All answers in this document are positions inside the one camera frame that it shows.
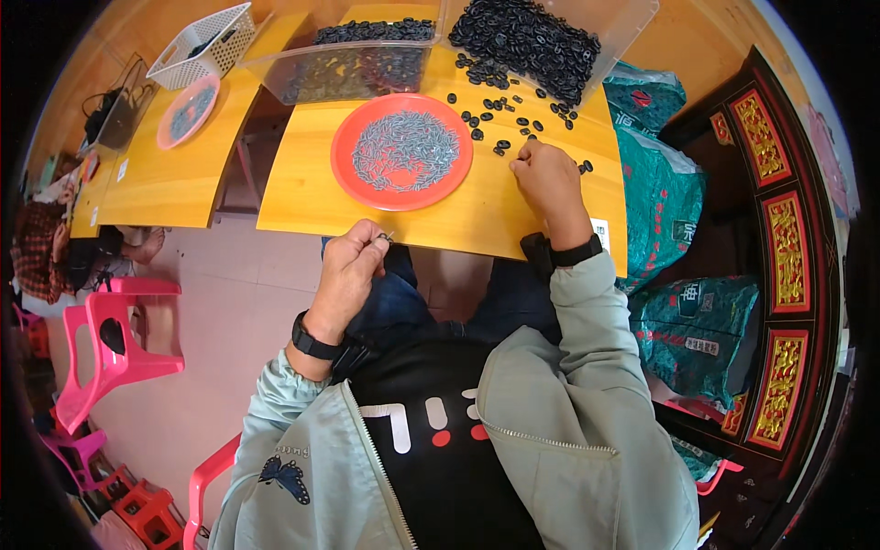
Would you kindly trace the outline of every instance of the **light green jacket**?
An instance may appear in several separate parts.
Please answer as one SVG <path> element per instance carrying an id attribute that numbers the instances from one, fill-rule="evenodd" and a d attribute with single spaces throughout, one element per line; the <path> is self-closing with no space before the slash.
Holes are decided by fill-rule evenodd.
<path id="1" fill-rule="evenodd" d="M 557 270 L 562 342 L 521 327 L 489 355 L 476 400 L 504 471 L 547 548 L 686 548 L 696 487 L 656 423 L 606 252 Z M 309 503 L 267 458 L 303 471 Z M 326 387 L 268 363 L 245 417 L 232 484 L 209 548 L 386 550 L 416 547 L 348 381 Z"/>

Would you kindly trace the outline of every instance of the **white plastic basket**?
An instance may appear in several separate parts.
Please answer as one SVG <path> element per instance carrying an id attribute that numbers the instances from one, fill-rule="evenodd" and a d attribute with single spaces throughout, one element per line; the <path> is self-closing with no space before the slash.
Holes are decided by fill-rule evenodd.
<path id="1" fill-rule="evenodd" d="M 172 40 L 150 67 L 147 78 L 167 90 L 183 88 L 208 74 L 223 78 L 245 53 L 255 30 L 250 2 L 199 19 Z M 207 48 L 187 59 L 193 48 L 207 40 L 211 40 Z"/>

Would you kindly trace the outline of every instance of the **black t-shirt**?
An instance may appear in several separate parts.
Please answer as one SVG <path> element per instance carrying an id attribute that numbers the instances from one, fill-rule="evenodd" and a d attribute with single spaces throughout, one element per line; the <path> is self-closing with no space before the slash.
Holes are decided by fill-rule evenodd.
<path id="1" fill-rule="evenodd" d="M 425 341 L 351 377 L 351 391 L 420 548 L 543 548 L 474 399 L 492 346 Z"/>

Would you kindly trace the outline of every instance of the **person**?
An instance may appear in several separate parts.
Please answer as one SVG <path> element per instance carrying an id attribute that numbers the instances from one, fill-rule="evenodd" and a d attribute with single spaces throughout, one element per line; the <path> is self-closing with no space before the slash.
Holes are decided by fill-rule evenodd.
<path id="1" fill-rule="evenodd" d="M 438 324 L 377 224 L 330 240 L 260 374 L 209 548 L 695 548 L 696 488 L 654 418 L 611 256 L 584 252 L 576 164 L 537 140 L 518 156 L 559 260 L 549 288 L 495 259 L 473 318 Z M 346 369 L 346 340 L 373 357 Z"/>
<path id="2" fill-rule="evenodd" d="M 97 261 L 128 258 L 146 265 L 165 242 L 165 232 L 157 229 L 141 245 L 132 246 L 112 225 L 102 226 L 96 238 L 70 238 L 62 216 L 75 198 L 74 179 L 64 178 L 56 200 L 34 200 L 19 210 L 10 250 L 21 291 L 47 306 L 83 288 Z"/>

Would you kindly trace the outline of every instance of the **plaid shirt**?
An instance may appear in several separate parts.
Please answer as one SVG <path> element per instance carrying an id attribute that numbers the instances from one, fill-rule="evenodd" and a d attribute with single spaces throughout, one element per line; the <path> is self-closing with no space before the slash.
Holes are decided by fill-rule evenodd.
<path id="1" fill-rule="evenodd" d="M 12 267 L 27 294 L 54 304 L 62 292 L 74 294 L 65 266 L 52 262 L 52 240 L 67 207 L 31 202 L 20 212 L 21 229 L 12 243 Z"/>

